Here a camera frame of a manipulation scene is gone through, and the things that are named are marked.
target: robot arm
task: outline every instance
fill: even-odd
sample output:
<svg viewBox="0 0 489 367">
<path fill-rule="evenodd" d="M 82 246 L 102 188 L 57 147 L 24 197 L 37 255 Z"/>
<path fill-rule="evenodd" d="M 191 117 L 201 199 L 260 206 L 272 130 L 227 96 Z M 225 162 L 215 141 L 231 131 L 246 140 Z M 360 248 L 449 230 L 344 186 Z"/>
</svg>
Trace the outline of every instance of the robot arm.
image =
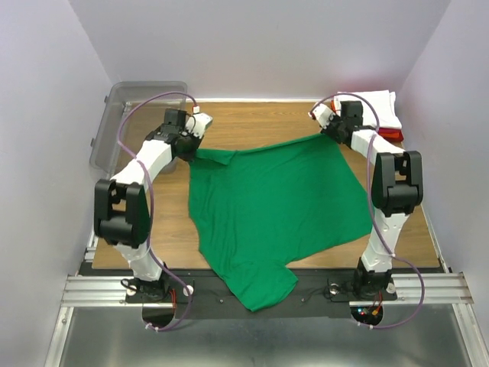
<svg viewBox="0 0 489 367">
<path fill-rule="evenodd" d="M 368 246 L 355 271 L 354 285 L 358 292 L 367 284 L 379 290 L 387 288 L 400 231 L 423 199 L 419 152 L 404 151 L 392 145 L 371 127 L 363 126 L 362 116 L 363 105 L 360 101 L 341 102 L 340 106 L 334 103 L 329 106 L 320 104 L 311 114 L 321 126 L 321 133 L 339 144 L 346 144 L 374 164 L 370 192 L 374 204 L 374 222 L 382 232 L 390 253 L 373 228 Z M 369 157 L 368 147 L 372 138 L 374 140 Z"/>
<path fill-rule="evenodd" d="M 135 287 L 164 287 L 161 268 L 147 247 L 150 214 L 145 192 L 148 189 L 141 162 L 151 182 L 174 158 L 191 161 L 212 118 L 195 113 L 186 121 L 186 112 L 168 109 L 164 123 L 147 137 L 136 158 L 110 180 L 99 180 L 95 187 L 94 232 L 113 245 L 134 272 Z M 115 207 L 125 202 L 125 208 Z"/>
</svg>

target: gray wall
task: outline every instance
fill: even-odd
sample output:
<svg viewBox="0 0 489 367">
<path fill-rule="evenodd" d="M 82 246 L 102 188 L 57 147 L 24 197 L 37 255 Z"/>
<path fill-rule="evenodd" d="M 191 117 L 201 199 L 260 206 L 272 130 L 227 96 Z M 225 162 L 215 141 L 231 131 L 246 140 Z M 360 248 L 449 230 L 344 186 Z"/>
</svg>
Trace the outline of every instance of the gray wall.
<svg viewBox="0 0 489 367">
<path fill-rule="evenodd" d="M 68 2 L 1 3 L 0 365 L 31 367 L 88 239 L 89 143 L 111 84 Z"/>
<path fill-rule="evenodd" d="M 398 102 L 423 154 L 425 208 L 445 260 L 463 271 L 489 340 L 489 2 L 453 0 Z"/>
<path fill-rule="evenodd" d="M 113 83 L 201 98 L 398 90 L 449 0 L 70 0 Z"/>
</svg>

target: wooden surface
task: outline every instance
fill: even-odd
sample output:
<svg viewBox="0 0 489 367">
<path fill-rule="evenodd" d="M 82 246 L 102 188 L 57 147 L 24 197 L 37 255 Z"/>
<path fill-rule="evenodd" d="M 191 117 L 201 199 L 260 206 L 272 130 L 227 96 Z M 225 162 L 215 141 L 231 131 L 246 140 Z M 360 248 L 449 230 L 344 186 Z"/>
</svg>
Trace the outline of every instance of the wooden surface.
<svg viewBox="0 0 489 367">
<path fill-rule="evenodd" d="M 249 149 L 289 141 L 319 132 L 307 117 L 310 103 L 203 103 L 201 110 L 214 118 L 202 148 Z M 148 106 L 136 114 L 128 127 L 126 143 L 136 151 L 144 137 L 163 121 L 161 107 Z M 342 153 L 365 187 L 366 160 L 345 146 Z M 127 164 L 126 154 L 120 165 Z M 152 232 L 154 251 L 171 268 L 209 268 L 200 254 L 196 227 L 189 218 L 189 166 L 178 160 L 176 171 L 161 174 L 154 181 L 155 217 Z M 291 268 L 354 268 L 366 248 L 368 236 L 319 252 Z M 418 207 L 401 232 L 396 253 L 420 267 L 439 266 L 423 211 Z M 99 240 L 94 268 L 127 268 L 123 257 Z"/>
</svg>

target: green t-shirt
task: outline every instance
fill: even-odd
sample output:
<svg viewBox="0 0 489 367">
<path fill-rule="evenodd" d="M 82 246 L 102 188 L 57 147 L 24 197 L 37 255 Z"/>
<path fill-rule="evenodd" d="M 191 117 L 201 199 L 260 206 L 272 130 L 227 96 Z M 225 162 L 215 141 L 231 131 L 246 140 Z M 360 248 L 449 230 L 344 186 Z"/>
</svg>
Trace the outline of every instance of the green t-shirt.
<svg viewBox="0 0 489 367">
<path fill-rule="evenodd" d="M 367 194 L 324 135 L 247 151 L 199 149 L 189 212 L 200 252 L 252 311 L 292 291 L 289 262 L 371 231 Z"/>
</svg>

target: gray floor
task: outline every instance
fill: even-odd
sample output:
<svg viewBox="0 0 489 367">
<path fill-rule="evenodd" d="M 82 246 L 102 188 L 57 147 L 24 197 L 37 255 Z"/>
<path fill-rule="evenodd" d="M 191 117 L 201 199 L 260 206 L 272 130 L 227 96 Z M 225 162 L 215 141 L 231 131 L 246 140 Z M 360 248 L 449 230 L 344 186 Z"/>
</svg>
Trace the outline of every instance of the gray floor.
<svg viewBox="0 0 489 367">
<path fill-rule="evenodd" d="M 411 306 L 385 307 L 382 324 Z M 78 309 L 61 365 L 76 366 L 454 366 L 471 365 L 450 305 L 425 305 L 407 325 L 366 330 L 328 318 L 189 321 L 146 331 L 136 308 Z"/>
</svg>

